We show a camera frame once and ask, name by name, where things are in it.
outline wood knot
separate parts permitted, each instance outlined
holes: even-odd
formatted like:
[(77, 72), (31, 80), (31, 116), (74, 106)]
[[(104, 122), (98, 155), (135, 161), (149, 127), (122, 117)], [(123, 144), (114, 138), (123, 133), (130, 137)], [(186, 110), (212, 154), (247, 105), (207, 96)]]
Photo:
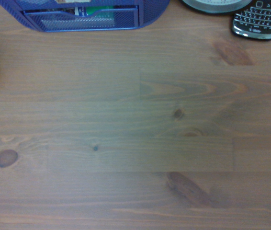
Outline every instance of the wood knot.
[(249, 53), (235, 44), (234, 41), (218, 41), (213, 43), (214, 48), (221, 58), (231, 66), (252, 66), (252, 61)]
[(176, 119), (180, 119), (180, 118), (183, 117), (183, 114), (184, 114), (184, 110), (183, 109), (176, 109), (173, 116)]
[(18, 159), (16, 151), (8, 149), (0, 153), (0, 167), (6, 168), (14, 164)]
[(168, 186), (187, 198), (195, 208), (213, 207), (209, 195), (196, 183), (179, 172), (168, 173)]
[(185, 130), (182, 134), (185, 137), (202, 137), (204, 136), (204, 133), (196, 128), (188, 128)]

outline blackberry phone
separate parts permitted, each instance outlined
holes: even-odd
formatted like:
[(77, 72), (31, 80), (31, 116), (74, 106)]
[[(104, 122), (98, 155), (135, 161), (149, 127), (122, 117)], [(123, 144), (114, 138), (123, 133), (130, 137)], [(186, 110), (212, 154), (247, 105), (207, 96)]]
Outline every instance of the blackberry phone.
[(271, 0), (254, 0), (236, 13), (232, 31), (243, 37), (271, 40)]

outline blue mesh desk organizer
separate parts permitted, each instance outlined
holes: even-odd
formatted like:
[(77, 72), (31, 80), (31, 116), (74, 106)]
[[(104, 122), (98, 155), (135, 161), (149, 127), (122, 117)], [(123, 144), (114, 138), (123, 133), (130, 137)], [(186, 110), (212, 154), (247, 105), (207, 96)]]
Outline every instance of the blue mesh desk organizer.
[(41, 32), (138, 29), (169, 0), (0, 0), (18, 22)]

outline phone keyboard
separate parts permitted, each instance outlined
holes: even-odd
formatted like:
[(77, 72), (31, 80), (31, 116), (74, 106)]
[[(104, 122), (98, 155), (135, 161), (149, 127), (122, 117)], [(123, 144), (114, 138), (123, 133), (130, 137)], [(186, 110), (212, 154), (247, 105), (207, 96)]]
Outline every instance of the phone keyboard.
[(234, 20), (245, 31), (271, 34), (271, 10), (251, 7), (235, 14)]

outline pine wood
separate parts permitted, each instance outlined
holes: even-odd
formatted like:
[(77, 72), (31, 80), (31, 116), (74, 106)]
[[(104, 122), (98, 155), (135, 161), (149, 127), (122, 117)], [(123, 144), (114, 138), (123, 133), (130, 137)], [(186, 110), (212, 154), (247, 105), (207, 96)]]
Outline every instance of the pine wood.
[(271, 230), (271, 41), (231, 20), (40, 33), (0, 6), (0, 230)]

